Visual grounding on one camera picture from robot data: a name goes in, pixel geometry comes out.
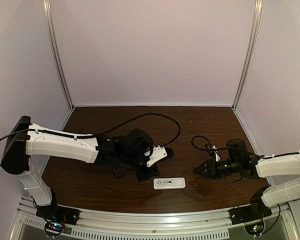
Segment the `white remote control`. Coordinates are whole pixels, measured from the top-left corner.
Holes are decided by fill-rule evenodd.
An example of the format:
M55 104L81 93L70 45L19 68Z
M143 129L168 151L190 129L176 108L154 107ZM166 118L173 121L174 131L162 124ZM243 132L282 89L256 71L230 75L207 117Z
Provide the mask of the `white remote control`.
M184 177L155 178L153 180L155 190L182 190L185 187L186 180Z

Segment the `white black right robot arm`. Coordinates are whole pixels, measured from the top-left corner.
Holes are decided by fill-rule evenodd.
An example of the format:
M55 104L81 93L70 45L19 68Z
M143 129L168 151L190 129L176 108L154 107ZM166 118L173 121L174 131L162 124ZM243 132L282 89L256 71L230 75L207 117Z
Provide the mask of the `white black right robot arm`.
M270 207L300 199L300 150L282 154L257 155L247 150L246 142L240 138L233 138L226 142L224 149L228 158L222 160L220 148L207 142L204 147L195 145L194 136L192 146L207 152L211 157L193 169L193 173L209 179L221 179L232 174L239 174L241 178L258 180L272 176L296 175L293 180L281 184L270 184L261 188L250 199L250 206L246 210L249 220L258 220Z

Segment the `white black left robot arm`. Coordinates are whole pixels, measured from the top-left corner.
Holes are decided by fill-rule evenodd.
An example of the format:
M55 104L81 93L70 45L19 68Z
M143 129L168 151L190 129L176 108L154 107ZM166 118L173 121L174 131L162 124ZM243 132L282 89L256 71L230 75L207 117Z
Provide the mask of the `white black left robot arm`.
M31 122L22 116L6 144L1 167L17 176L30 193L39 212L51 222L62 218L54 191L40 177L30 162L33 155L79 160L87 164L123 167L135 171L139 182L158 174L156 163L167 157L163 146L154 146L152 138L141 129L133 129L126 136L111 137L106 134L75 134L55 131Z

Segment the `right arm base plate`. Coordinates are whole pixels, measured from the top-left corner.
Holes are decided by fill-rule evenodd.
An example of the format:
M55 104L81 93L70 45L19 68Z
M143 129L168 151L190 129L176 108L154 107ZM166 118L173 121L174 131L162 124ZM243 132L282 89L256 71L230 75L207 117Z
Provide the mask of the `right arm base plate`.
M246 206L234 206L228 210L228 213L232 225L262 220L264 217L272 215L269 207L258 206L254 203Z

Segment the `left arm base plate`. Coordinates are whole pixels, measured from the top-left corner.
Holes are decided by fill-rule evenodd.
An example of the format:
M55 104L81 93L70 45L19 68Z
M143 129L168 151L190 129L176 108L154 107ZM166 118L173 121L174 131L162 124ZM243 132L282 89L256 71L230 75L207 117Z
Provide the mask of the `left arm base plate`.
M59 205L39 206L36 215L47 221L56 221L62 224L76 225L80 211Z

